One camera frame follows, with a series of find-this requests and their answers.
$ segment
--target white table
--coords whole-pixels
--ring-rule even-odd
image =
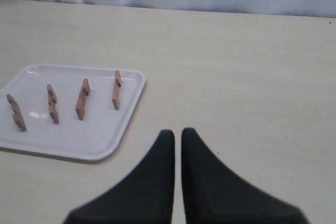
[[[125,177],[160,129],[175,133],[173,224],[185,223],[187,126],[242,178],[311,223],[334,223],[335,37],[329,18],[0,1],[0,88],[36,62],[138,69],[148,79],[102,162],[0,152],[0,223],[61,223]]]

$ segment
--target tabletop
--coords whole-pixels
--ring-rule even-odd
[[[124,178],[161,129],[176,138],[172,223],[185,223],[188,126],[245,180],[311,223],[334,223],[335,37],[330,18],[0,1],[0,88],[37,62],[147,78],[118,149],[101,162],[0,152],[0,223],[62,223]]]

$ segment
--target table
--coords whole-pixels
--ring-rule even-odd
[[[0,1],[0,87],[37,62],[138,69],[147,85],[119,148],[95,164],[0,152],[0,223],[61,223],[176,137],[173,224],[185,223],[180,138],[195,127],[233,171],[336,212],[336,20]]]

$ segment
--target plastic tray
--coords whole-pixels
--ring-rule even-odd
[[[115,70],[46,64],[23,69],[0,91],[0,147],[86,161],[113,153],[146,82],[142,72],[118,69],[122,87],[120,108],[115,110]],[[84,120],[79,121],[75,106],[84,78],[89,79],[91,92],[86,99]],[[54,124],[49,115],[47,84],[52,85],[57,96],[59,124]],[[20,106],[26,132],[21,132],[13,121],[8,93]]]

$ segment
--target white tray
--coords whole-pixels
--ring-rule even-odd
[[[0,147],[96,161],[119,145],[128,121],[145,86],[146,77],[135,70],[120,70],[120,108],[112,104],[114,71],[110,68],[35,64],[23,69],[0,90]],[[84,78],[89,79],[85,117],[75,112]],[[47,84],[57,97],[59,124],[54,124],[47,103]],[[20,106],[27,126],[21,132],[12,118],[10,93]]]

